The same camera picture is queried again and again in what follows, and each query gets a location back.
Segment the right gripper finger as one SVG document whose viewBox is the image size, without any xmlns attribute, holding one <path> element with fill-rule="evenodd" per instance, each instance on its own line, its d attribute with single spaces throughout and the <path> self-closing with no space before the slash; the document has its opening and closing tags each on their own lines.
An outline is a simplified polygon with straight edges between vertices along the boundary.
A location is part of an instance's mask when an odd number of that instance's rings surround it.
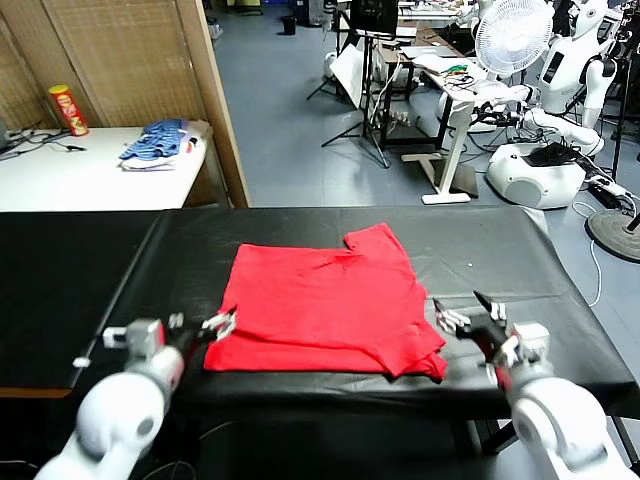
<svg viewBox="0 0 640 480">
<path fill-rule="evenodd" d="M 479 291 L 475 291 L 474 295 L 493 321 L 506 320 L 506 305 L 504 303 L 498 302 Z"/>
<path fill-rule="evenodd" d="M 465 336 L 470 331 L 470 319 L 454 310 L 447 309 L 438 299 L 433 300 L 435 320 L 438 327 L 453 336 Z"/>
</svg>

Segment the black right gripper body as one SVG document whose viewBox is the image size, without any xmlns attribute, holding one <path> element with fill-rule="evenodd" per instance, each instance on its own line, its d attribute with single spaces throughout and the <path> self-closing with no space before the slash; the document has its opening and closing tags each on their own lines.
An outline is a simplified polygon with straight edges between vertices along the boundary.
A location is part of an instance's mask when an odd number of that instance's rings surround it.
<svg viewBox="0 0 640 480">
<path fill-rule="evenodd" d="M 493 320 L 474 319 L 462 328 L 464 339 L 472 340 L 486 361 L 493 361 L 501 346 L 507 341 L 506 330 Z"/>
</svg>

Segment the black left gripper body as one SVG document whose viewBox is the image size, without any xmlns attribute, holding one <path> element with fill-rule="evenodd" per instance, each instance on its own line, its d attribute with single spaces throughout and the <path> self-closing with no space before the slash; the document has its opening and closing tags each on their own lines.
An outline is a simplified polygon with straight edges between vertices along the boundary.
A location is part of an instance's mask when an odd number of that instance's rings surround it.
<svg viewBox="0 0 640 480">
<path fill-rule="evenodd" d="M 172 327 L 167 330 L 167 344 L 180 353 L 191 353 L 210 341 L 210 331 L 200 326 Z"/>
</svg>

